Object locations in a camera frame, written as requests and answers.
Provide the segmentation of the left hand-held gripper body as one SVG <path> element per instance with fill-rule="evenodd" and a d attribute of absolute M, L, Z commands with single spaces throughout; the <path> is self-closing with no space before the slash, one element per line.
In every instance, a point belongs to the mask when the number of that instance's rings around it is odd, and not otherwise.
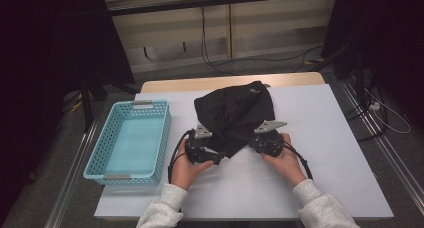
<path fill-rule="evenodd" d="M 192 164 L 213 159 L 213 154 L 205 150 L 211 137 L 212 133 L 202 124 L 198 124 L 196 129 L 189 131 L 185 152 Z"/>

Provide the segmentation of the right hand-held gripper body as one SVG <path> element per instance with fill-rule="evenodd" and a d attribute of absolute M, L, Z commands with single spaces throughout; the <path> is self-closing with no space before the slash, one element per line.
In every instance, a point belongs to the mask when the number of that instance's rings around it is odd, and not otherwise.
<path fill-rule="evenodd" d="M 285 126 L 284 121 L 266 121 L 264 120 L 255 130 L 254 141 L 258 142 L 259 147 L 255 151 L 259 154 L 264 153 L 272 157 L 278 157 L 282 151 L 284 139 L 278 133 L 277 129 Z"/>

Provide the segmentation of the black pants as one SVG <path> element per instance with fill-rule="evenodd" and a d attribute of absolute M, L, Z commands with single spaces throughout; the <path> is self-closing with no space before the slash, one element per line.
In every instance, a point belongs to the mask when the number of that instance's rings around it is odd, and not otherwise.
<path fill-rule="evenodd" d="M 213 133 L 207 147 L 231 158 L 254 137 L 264 121 L 275 119 L 267 87 L 261 81 L 217 89 L 194 100 L 198 121 Z"/>

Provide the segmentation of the light blue plastic basket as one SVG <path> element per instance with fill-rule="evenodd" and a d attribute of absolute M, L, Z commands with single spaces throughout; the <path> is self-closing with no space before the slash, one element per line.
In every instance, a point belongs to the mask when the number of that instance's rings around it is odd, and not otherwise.
<path fill-rule="evenodd" d="M 158 184 L 170 125 L 166 100 L 115 103 L 83 176 L 101 185 Z"/>

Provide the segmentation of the person's left hand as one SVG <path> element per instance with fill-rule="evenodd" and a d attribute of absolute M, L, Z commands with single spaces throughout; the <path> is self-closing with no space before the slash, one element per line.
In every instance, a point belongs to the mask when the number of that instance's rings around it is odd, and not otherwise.
<path fill-rule="evenodd" d="M 213 165 L 213 161 L 192 164 L 185 154 L 185 141 L 183 141 L 179 145 L 178 158 L 173 165 L 171 184 L 188 191 L 198 175 Z"/>

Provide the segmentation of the person's right hand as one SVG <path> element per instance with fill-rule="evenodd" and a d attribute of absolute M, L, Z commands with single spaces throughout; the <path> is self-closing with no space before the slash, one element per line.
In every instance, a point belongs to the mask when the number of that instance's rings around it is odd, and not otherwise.
<path fill-rule="evenodd" d="M 298 157 L 291 150 L 284 148 L 278 157 L 263 154 L 262 158 L 269 163 L 277 173 L 282 175 L 293 187 L 306 180 L 301 170 Z"/>

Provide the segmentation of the white table cover sheet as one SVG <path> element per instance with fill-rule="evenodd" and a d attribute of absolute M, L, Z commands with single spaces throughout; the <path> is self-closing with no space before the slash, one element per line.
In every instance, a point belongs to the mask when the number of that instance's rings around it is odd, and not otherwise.
<path fill-rule="evenodd" d="M 277 120 L 307 160 L 315 185 L 357 220 L 393 212 L 328 85 L 270 89 Z M 300 202 L 291 185 L 252 148 L 201 173 L 182 211 L 195 221 L 294 220 Z"/>

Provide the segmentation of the black stand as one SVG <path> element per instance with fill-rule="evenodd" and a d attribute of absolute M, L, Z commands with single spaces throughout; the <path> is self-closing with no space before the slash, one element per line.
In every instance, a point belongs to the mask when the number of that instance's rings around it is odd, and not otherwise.
<path fill-rule="evenodd" d="M 364 61 L 362 54 L 355 48 L 352 41 L 346 42 L 330 56 L 311 69 L 320 72 L 332 64 L 338 79 L 347 79 L 351 74 L 355 77 L 355 92 L 361 108 L 367 105 L 365 96 Z"/>
<path fill-rule="evenodd" d="M 97 101 L 104 101 L 108 97 L 108 93 L 103 87 L 104 84 L 110 84 L 121 91 L 128 94 L 135 95 L 138 90 L 130 87 L 127 84 L 118 82 L 106 75 L 102 75 L 98 72 L 88 72 L 81 77 L 80 81 L 80 92 L 82 96 L 82 104 L 85 118 L 84 132 L 87 133 L 91 125 L 93 124 L 93 113 L 91 109 L 90 96 Z"/>

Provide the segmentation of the beige wooden cabinet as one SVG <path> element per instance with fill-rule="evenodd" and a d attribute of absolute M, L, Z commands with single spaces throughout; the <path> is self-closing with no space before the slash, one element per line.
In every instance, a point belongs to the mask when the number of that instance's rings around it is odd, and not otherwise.
<path fill-rule="evenodd" d="M 108 8 L 183 0 L 105 0 Z M 213 63 L 324 42 L 335 0 L 269 0 L 115 16 L 133 72 Z"/>

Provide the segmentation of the black horizontal metal bar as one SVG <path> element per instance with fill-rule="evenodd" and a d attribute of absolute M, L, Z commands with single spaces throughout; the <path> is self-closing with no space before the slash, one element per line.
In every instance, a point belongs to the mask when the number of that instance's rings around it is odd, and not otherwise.
<path fill-rule="evenodd" d="M 269 1 L 269 0 L 183 0 L 183 1 L 165 2 L 165 3 L 159 3 L 159 4 L 109 8 L 108 13 L 111 16 L 123 16 L 123 15 L 172 11 L 172 10 L 180 10 L 180 9 L 200 8 L 200 7 L 229 5 L 229 4 L 241 4 L 241 3 L 260 2 L 260 1 Z"/>

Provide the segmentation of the narrow black curtain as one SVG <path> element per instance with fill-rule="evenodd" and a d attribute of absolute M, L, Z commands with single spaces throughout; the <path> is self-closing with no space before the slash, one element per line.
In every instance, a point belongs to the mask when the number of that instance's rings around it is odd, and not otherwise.
<path fill-rule="evenodd" d="M 337 59 L 338 75 L 361 54 L 376 82 L 424 128 L 424 0 L 335 0 L 321 55 L 345 44 L 351 50 Z"/>

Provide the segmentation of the wide black curtain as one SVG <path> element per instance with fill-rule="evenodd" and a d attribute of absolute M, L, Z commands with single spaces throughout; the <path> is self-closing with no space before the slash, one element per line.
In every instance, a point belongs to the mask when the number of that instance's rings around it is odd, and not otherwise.
<path fill-rule="evenodd" d="M 134 81 L 105 0 L 0 0 L 0 223 L 49 146 L 62 102 Z"/>

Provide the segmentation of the metal floor rail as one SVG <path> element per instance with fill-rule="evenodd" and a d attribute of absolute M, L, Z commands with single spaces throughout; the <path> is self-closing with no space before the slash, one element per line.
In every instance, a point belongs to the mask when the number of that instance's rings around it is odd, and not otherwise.
<path fill-rule="evenodd" d="M 79 173 L 82 170 L 83 161 L 87 155 L 90 144 L 94 138 L 95 132 L 98 127 L 98 119 L 95 119 L 93 123 L 84 132 L 82 140 L 77 149 L 76 155 L 72 162 L 69 172 L 67 173 L 65 182 L 60 190 L 60 193 L 54 203 L 54 206 L 50 212 L 50 215 L 45 223 L 44 228 L 60 228 L 69 202 L 72 198 L 73 191 L 76 187 Z"/>
<path fill-rule="evenodd" d="M 377 123 L 377 119 L 370 112 L 359 107 L 359 101 L 356 99 L 354 88 L 345 82 L 340 82 L 340 85 L 349 101 L 355 106 L 357 112 L 360 114 L 360 119 L 370 132 L 372 139 L 376 142 L 408 194 L 420 212 L 424 215 L 424 188 L 419 184 L 395 150 L 394 146 L 385 136 L 383 127 Z"/>

